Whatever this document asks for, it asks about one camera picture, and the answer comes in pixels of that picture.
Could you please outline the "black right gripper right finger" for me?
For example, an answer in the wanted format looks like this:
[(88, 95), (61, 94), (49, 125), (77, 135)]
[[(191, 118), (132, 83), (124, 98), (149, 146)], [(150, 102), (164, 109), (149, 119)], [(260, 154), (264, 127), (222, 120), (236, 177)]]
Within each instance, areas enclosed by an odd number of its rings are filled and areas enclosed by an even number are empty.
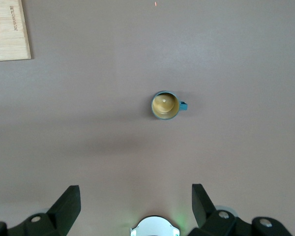
[(260, 216), (249, 224), (227, 210), (217, 210), (202, 184), (192, 185), (193, 236), (290, 236), (278, 220)]

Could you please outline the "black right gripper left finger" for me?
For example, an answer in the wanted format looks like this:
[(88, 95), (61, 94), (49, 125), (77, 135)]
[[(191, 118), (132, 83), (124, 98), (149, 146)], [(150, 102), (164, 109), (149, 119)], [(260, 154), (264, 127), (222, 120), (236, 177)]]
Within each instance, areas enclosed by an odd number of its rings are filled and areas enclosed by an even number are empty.
[(31, 215), (12, 228), (0, 221), (0, 236), (66, 236), (80, 212), (80, 188), (71, 185), (46, 213)]

